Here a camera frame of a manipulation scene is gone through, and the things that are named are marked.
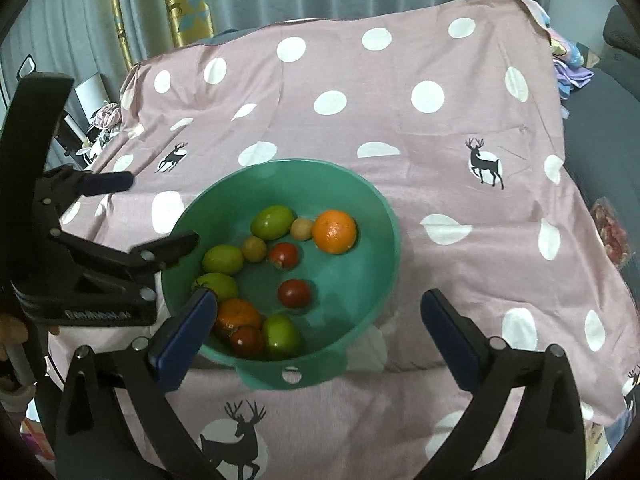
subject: pink bedsheet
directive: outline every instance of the pink bedsheet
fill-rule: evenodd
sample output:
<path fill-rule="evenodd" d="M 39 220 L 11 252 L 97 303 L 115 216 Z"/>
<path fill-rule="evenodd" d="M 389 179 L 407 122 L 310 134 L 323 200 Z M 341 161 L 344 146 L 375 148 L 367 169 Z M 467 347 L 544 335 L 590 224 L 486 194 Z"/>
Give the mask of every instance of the pink bedsheet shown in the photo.
<path fill-rule="evenodd" d="M 360 173 L 401 225 L 396 290 L 350 349 L 351 371 L 304 390 L 252 392 L 232 370 L 204 367 L 169 395 L 212 460 L 212 443 L 237 440 L 225 403 L 244 400 L 248 420 L 250 400 L 266 415 L 252 429 L 245 479 L 254 470 L 412 478 L 470 399 L 420 322 L 420 296 L 434 286 L 487 335 L 517 348 L 563 346 L 587 421 L 610 424 L 625 409 L 623 383 L 639 361 L 636 311 L 562 168 L 549 38 L 520 0 L 278 24 L 175 50 L 133 68 L 122 107 L 123 131 L 94 170 L 129 170 L 136 184 L 82 198 L 64 219 L 70 232 L 128 249 L 167 234 L 221 177 L 289 157 Z M 65 368 L 80 344 L 120 348 L 153 330 L 63 329 L 52 355 Z M 517 397 L 481 463 L 499 450 Z M 126 400 L 124 410 L 153 459 Z M 219 470 L 238 477 L 224 460 Z"/>

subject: teal plastic bowl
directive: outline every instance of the teal plastic bowl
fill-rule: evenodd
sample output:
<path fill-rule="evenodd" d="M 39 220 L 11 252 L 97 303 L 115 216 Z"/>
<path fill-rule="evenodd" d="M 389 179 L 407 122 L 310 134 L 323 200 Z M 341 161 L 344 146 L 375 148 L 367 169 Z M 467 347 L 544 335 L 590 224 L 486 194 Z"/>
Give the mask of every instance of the teal plastic bowl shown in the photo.
<path fill-rule="evenodd" d="M 369 326 L 391 293 L 398 275 L 398 220 L 386 199 L 353 171 L 320 160 L 273 160 L 223 178 L 184 211 L 173 233 L 193 230 L 198 247 L 180 264 L 162 273 L 167 307 L 176 314 L 202 274 L 204 253 L 219 244 L 240 246 L 250 235 L 256 214 L 272 205 L 285 205 L 296 216 L 310 219 L 327 209 L 350 214 L 358 226 L 354 247 L 340 255 L 320 251 L 313 240 L 289 236 L 274 242 L 296 244 L 300 263 L 288 271 L 267 262 L 246 262 L 234 278 L 239 297 L 251 301 L 264 315 L 286 312 L 305 339 L 303 354 L 285 361 L 252 361 L 231 355 L 215 336 L 200 353 L 232 366 L 253 389 L 289 390 L 330 380 L 346 370 L 347 346 Z M 284 309 L 276 293 L 280 283 L 301 278 L 312 283 L 312 304 L 300 313 Z"/>

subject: red tomato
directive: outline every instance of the red tomato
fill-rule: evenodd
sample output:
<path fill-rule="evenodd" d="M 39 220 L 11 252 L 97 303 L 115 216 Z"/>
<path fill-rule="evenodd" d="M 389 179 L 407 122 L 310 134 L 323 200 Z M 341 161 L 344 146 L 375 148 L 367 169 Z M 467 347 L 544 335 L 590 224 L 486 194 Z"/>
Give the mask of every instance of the red tomato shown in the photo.
<path fill-rule="evenodd" d="M 311 301 L 311 289 L 304 280 L 287 280 L 278 288 L 280 303 L 289 308 L 302 308 Z"/>
<path fill-rule="evenodd" d="M 271 248 L 268 258 L 277 269 L 293 269 L 298 264 L 298 250 L 294 244 L 280 242 Z"/>
<path fill-rule="evenodd" d="M 242 359 L 258 359 L 264 354 L 262 332 L 255 326 L 244 325 L 229 338 L 234 354 Z"/>

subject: orange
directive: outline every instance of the orange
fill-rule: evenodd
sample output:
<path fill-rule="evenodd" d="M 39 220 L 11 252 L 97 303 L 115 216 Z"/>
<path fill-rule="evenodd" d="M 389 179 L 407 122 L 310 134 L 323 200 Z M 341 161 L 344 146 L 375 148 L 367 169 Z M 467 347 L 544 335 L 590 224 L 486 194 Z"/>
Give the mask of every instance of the orange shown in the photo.
<path fill-rule="evenodd" d="M 321 251 L 342 254 L 353 247 L 358 230 L 347 213 L 329 209 L 316 218 L 311 235 Z"/>
<path fill-rule="evenodd" d="M 253 326 L 260 330 L 262 316 L 247 300 L 233 298 L 218 305 L 218 316 L 213 325 L 214 332 L 219 338 L 228 338 L 241 326 Z"/>

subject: human hand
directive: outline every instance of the human hand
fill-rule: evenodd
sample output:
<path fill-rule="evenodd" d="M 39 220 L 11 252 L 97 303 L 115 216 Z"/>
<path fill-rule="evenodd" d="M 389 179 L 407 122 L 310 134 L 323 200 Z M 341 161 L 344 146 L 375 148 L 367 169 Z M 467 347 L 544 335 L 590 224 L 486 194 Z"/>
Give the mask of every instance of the human hand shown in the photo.
<path fill-rule="evenodd" d="M 60 333 L 59 326 L 50 326 L 48 330 L 52 335 L 58 335 Z M 29 330 L 23 322 L 10 314 L 0 314 L 0 361 L 7 361 L 9 359 L 6 348 L 4 347 L 5 344 L 21 345 L 25 343 L 28 338 Z"/>

